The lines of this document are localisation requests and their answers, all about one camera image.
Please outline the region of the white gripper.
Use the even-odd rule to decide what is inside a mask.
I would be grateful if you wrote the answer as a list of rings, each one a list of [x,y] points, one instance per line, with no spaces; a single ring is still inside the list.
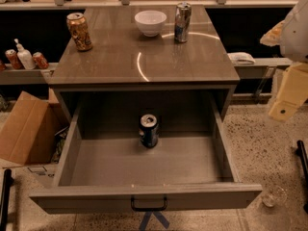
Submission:
[[[269,47],[280,44],[284,20],[278,22],[260,39],[260,43]],[[276,101],[269,109],[269,117],[277,121],[287,121],[308,99],[308,64],[292,63],[284,72],[276,96]]]

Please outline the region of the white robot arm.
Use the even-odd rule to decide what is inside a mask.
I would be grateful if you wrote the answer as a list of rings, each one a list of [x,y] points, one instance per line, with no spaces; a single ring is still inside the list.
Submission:
[[[308,0],[299,0],[260,42],[278,45],[281,55],[292,61],[283,72],[279,91],[269,109],[271,118],[286,121],[308,99]]]

